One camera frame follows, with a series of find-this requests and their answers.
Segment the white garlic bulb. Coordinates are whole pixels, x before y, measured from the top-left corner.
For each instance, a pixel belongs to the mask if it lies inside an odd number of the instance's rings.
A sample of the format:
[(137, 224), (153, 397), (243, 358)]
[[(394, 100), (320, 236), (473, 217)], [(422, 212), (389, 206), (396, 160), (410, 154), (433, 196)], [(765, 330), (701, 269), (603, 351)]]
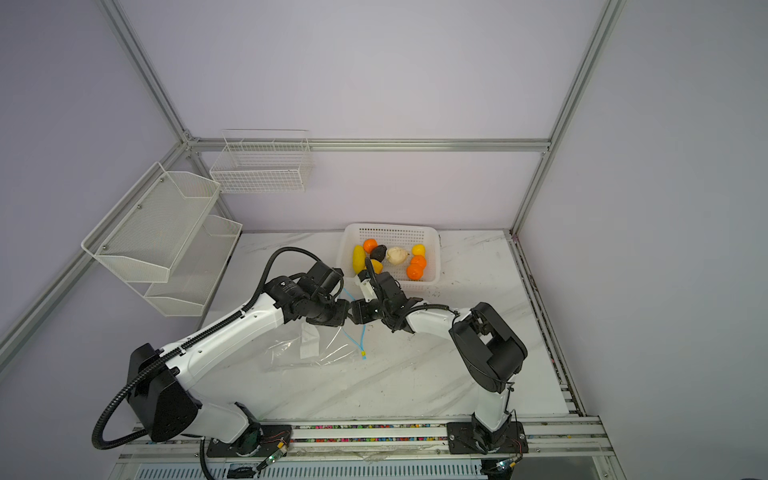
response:
[(403, 264), (409, 257), (409, 252), (402, 247), (392, 247), (387, 250), (386, 260), (393, 266)]

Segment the clear zip top bag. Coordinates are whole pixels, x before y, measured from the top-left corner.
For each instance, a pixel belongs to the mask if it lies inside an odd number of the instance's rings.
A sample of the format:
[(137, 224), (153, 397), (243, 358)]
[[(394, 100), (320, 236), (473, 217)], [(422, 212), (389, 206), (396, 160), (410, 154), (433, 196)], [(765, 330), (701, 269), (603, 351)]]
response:
[(257, 364), (265, 372), (323, 368), (351, 364), (367, 358), (365, 328), (317, 326), (301, 319), (289, 322), (261, 337)]

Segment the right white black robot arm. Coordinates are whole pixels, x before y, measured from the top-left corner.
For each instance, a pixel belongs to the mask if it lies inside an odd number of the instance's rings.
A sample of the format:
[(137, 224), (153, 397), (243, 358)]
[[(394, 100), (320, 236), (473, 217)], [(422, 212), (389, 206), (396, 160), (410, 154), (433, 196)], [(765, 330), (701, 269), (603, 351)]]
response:
[(524, 427), (509, 407), (512, 377), (519, 374), (528, 350), (519, 336), (488, 303), (455, 309), (408, 297), (390, 274), (357, 275), (363, 298), (351, 307), (359, 325), (380, 321), (393, 332), (428, 334), (450, 340), (478, 385), (468, 421), (446, 425), (452, 454), (511, 454), (529, 451)]

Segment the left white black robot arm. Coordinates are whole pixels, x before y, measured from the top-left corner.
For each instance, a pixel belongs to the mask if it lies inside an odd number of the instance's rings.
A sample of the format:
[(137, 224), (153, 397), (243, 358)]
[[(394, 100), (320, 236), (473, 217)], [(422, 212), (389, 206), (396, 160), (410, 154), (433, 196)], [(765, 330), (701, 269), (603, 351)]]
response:
[(138, 382), (127, 402), (153, 442), (179, 436), (205, 437), (229, 446), (238, 456), (251, 456), (264, 446), (284, 441), (263, 431), (261, 423), (240, 401), (217, 404), (195, 387), (204, 376), (258, 337), (286, 323), (340, 327), (349, 303), (341, 299), (340, 269), (316, 262), (308, 272), (278, 276), (228, 317), (163, 350), (145, 344), (130, 357), (128, 378), (134, 380), (153, 362), (163, 363)]

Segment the orange tangerine top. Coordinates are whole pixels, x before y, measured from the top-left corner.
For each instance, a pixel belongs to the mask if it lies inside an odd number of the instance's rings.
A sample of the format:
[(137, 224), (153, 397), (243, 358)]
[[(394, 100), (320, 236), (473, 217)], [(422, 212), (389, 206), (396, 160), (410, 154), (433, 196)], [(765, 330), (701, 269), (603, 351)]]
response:
[(363, 249), (368, 254), (370, 254), (377, 246), (378, 242), (375, 239), (367, 239), (363, 242)]

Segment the orange tangerine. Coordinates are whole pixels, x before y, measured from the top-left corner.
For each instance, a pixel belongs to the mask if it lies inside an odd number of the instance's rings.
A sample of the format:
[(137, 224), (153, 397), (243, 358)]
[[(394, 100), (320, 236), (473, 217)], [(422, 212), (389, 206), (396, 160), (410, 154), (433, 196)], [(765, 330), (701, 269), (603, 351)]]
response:
[(363, 242), (363, 249), (368, 254), (370, 254), (377, 246), (378, 242), (375, 239), (367, 239)]
[(410, 264), (420, 270), (424, 270), (428, 265), (427, 260), (423, 255), (414, 255), (411, 258)]
[(424, 268), (417, 264), (410, 264), (406, 268), (406, 275), (411, 281), (419, 281), (424, 275)]

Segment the orange tangerine bottom right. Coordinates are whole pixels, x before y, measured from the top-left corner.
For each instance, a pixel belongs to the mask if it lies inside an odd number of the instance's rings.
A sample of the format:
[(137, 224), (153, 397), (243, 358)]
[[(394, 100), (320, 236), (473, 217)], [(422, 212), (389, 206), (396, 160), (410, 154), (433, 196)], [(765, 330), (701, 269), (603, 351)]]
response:
[(419, 281), (424, 275), (424, 268), (417, 264), (410, 264), (406, 268), (406, 275), (411, 281)]

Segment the dark avocado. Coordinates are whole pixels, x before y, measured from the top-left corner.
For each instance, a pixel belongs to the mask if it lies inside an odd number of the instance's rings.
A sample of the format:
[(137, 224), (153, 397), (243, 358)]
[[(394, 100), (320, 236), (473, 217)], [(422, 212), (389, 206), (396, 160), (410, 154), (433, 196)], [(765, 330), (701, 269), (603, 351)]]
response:
[(369, 254), (369, 258), (371, 260), (376, 260), (378, 262), (383, 262), (386, 259), (386, 256), (387, 247), (385, 245), (377, 245), (371, 250)]

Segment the orange tangerine bottom left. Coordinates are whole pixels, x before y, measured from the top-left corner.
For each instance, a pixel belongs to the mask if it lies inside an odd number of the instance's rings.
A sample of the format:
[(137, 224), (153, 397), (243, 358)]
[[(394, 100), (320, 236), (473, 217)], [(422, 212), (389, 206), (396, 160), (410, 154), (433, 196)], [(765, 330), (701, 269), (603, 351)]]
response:
[(424, 270), (428, 265), (427, 260), (423, 255), (414, 255), (411, 258), (410, 264), (420, 270)]

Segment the white perforated plastic basket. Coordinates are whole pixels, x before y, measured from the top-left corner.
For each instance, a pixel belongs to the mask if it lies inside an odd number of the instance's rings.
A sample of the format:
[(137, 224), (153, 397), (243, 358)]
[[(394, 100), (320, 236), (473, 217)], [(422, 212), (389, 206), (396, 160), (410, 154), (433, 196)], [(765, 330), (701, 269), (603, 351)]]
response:
[(339, 243), (335, 266), (347, 280), (364, 270), (370, 258), (377, 273), (389, 273), (408, 289), (435, 285), (441, 277), (441, 243), (432, 227), (353, 223)]

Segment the yellow green mango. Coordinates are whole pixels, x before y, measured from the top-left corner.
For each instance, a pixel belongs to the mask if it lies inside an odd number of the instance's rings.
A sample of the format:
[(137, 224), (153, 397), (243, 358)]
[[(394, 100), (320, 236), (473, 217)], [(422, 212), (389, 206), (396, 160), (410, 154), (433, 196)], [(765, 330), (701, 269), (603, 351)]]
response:
[(352, 268), (355, 275), (366, 269), (367, 254), (361, 245), (356, 245), (352, 254)]

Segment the small yellow lemon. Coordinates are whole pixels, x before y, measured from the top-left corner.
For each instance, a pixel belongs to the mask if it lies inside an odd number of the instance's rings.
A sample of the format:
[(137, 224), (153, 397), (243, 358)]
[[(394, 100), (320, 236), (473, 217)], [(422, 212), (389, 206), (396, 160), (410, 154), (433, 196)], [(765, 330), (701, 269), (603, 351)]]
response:
[(411, 253), (414, 256), (426, 256), (426, 248), (423, 244), (417, 244), (412, 247)]

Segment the white mesh two-tier shelf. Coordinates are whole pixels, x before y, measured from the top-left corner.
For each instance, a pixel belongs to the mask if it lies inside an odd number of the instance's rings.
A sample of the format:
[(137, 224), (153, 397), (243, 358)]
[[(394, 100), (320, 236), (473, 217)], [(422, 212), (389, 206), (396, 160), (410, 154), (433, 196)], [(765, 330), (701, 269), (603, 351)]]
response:
[(242, 233), (215, 213), (220, 185), (156, 163), (81, 248), (165, 317), (201, 317)]

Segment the aluminium front rail base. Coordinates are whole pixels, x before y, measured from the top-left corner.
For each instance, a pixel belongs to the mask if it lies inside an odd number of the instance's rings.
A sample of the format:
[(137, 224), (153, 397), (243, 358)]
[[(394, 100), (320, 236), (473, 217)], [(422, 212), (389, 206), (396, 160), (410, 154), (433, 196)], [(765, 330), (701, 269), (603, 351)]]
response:
[(623, 479), (626, 474), (597, 417), (520, 418), (512, 453), (469, 453), (449, 419), (295, 422), (286, 453), (258, 468), (260, 457), (225, 456), (193, 438), (125, 446), (112, 479), (484, 479), (492, 468), (515, 479)]

